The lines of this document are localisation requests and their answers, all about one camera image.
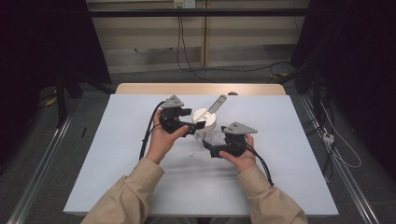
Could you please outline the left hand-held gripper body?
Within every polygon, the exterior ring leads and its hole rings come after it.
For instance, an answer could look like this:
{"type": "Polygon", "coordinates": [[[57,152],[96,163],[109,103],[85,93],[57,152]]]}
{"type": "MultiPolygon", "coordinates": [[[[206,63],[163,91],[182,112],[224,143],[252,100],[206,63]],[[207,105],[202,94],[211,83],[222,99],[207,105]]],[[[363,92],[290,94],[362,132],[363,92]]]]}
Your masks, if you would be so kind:
{"type": "Polygon", "coordinates": [[[160,123],[163,129],[168,133],[173,133],[180,127],[186,125],[186,122],[179,118],[184,103],[175,95],[170,96],[162,105],[160,123]]]}

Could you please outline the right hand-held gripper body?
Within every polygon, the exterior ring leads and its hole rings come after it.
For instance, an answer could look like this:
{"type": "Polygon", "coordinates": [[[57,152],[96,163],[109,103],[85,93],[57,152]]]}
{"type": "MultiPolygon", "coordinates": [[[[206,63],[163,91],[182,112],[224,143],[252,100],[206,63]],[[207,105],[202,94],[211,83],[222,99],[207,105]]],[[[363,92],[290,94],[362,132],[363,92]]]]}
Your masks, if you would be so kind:
{"type": "Polygon", "coordinates": [[[211,153],[212,158],[219,158],[219,153],[221,151],[228,152],[235,157],[241,156],[247,149],[246,135],[251,133],[257,133],[256,129],[248,127],[239,122],[233,122],[228,127],[225,133],[225,144],[215,146],[218,149],[218,153],[211,153]]]}

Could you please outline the beige stick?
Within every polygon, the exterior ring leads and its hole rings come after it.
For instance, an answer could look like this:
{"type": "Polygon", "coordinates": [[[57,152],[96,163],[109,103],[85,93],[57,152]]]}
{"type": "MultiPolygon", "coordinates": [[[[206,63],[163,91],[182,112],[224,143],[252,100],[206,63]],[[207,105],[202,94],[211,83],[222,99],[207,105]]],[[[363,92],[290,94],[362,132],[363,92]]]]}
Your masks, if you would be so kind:
{"type": "Polygon", "coordinates": [[[194,113],[193,121],[198,122],[198,121],[208,120],[216,113],[217,110],[219,110],[219,108],[224,104],[224,102],[226,100],[227,100],[227,96],[222,94],[216,100],[216,102],[209,108],[202,108],[202,109],[197,110],[194,113]]]}

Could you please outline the person's right hand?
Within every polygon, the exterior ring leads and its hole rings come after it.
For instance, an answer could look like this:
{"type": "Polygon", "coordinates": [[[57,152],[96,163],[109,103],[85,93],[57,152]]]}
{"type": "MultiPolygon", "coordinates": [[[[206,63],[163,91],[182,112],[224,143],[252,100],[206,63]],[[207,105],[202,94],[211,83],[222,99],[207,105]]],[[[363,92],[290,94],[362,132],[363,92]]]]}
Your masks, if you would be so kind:
{"type": "Polygon", "coordinates": [[[241,156],[235,157],[232,154],[221,151],[219,155],[226,161],[230,162],[235,169],[239,172],[242,173],[246,169],[255,166],[256,165],[256,157],[255,155],[246,150],[241,156]]]}

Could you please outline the person's left hand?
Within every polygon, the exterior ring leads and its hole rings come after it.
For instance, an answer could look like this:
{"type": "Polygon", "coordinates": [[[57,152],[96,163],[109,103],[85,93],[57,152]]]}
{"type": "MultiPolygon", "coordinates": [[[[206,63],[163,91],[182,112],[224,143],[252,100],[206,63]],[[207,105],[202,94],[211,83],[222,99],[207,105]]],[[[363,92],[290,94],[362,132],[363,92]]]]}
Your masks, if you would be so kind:
{"type": "Polygon", "coordinates": [[[160,123],[161,114],[161,109],[158,109],[154,115],[150,145],[146,155],[147,159],[153,161],[157,165],[161,163],[175,141],[189,130],[188,126],[182,126],[173,133],[168,133],[163,129],[163,126],[160,123]]]}

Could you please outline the wooden table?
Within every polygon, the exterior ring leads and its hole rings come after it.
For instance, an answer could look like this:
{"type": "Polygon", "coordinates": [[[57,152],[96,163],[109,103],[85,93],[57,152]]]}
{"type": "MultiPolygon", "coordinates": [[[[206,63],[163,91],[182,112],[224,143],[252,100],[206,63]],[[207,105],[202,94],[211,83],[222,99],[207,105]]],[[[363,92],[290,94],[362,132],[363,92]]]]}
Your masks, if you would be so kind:
{"type": "Polygon", "coordinates": [[[116,94],[285,95],[279,84],[121,83],[116,94]]]}

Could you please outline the white table mat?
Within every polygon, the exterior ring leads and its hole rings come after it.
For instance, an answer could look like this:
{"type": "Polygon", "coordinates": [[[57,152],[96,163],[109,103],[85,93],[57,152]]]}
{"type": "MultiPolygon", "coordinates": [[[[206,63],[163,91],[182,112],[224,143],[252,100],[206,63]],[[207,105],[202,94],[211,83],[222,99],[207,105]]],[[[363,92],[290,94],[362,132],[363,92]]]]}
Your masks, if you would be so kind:
{"type": "MultiPolygon", "coordinates": [[[[122,175],[136,166],[151,113],[161,95],[110,97],[91,148],[64,211],[85,215],[122,175]]],[[[287,95],[230,96],[217,112],[218,124],[237,121],[258,132],[255,149],[275,186],[311,217],[338,213],[332,195],[287,95]]],[[[165,174],[149,213],[155,217],[246,217],[248,205],[226,160],[214,159],[193,136],[178,139],[161,163],[165,174]]]]}

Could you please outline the black metal stand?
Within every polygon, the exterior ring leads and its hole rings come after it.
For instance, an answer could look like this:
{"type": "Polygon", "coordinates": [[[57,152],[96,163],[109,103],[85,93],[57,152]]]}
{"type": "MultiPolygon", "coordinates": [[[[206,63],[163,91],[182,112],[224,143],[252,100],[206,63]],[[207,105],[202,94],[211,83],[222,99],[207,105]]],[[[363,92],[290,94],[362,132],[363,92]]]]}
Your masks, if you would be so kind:
{"type": "Polygon", "coordinates": [[[64,124],[67,117],[64,91],[67,91],[72,98],[80,98],[83,94],[83,91],[79,86],[78,79],[76,77],[65,77],[62,74],[57,75],[56,98],[58,103],[58,128],[60,128],[64,124]]]}
{"type": "Polygon", "coordinates": [[[307,93],[310,88],[313,88],[313,111],[315,118],[319,119],[322,114],[322,108],[320,105],[320,71],[318,63],[313,59],[307,60],[293,72],[277,80],[276,84],[283,85],[292,79],[299,93],[307,93]]]}

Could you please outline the black horizontal metal bar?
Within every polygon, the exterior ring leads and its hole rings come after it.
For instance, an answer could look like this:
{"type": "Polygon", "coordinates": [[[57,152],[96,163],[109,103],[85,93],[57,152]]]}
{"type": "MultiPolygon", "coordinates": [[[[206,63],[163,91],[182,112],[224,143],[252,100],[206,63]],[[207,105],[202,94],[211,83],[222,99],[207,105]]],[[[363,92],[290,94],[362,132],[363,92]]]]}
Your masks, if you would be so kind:
{"type": "Polygon", "coordinates": [[[199,8],[199,9],[123,9],[91,10],[95,18],[107,17],[296,17],[311,13],[307,8],[199,8]]]}

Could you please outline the black curtain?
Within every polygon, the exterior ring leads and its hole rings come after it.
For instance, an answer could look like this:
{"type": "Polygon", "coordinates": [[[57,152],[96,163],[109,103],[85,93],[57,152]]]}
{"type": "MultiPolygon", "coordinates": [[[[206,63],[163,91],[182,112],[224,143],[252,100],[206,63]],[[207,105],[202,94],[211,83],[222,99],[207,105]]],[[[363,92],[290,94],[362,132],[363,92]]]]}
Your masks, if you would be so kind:
{"type": "Polygon", "coordinates": [[[324,32],[321,75],[372,156],[396,180],[396,0],[310,0],[291,64],[313,57],[324,32]]]}
{"type": "Polygon", "coordinates": [[[79,97],[111,78],[86,0],[0,0],[0,164],[26,133],[46,87],[79,97]]]}

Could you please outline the aluminium floor rail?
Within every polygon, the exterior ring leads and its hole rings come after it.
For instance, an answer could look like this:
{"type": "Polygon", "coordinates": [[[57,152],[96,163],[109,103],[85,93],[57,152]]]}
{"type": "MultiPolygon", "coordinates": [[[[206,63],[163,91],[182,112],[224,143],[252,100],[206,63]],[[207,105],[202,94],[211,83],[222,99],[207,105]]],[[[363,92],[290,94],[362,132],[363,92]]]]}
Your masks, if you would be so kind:
{"type": "Polygon", "coordinates": [[[321,142],[324,144],[326,151],[330,154],[332,159],[332,166],[337,170],[340,175],[347,192],[349,193],[353,203],[355,204],[357,210],[359,211],[364,224],[380,224],[375,210],[371,206],[367,197],[363,193],[358,182],[355,180],[354,176],[350,172],[350,165],[344,161],[339,151],[334,145],[330,145],[324,140],[323,134],[327,132],[325,128],[320,128],[318,121],[313,122],[314,127],[317,128],[318,136],[321,142]]]}
{"type": "Polygon", "coordinates": [[[64,140],[64,136],[68,131],[73,116],[69,115],[63,123],[56,128],[54,135],[46,148],[46,151],[38,164],[31,179],[28,182],[22,196],[18,200],[7,224],[23,224],[27,215],[35,201],[36,195],[39,192],[42,183],[50,169],[53,159],[64,140]]]}

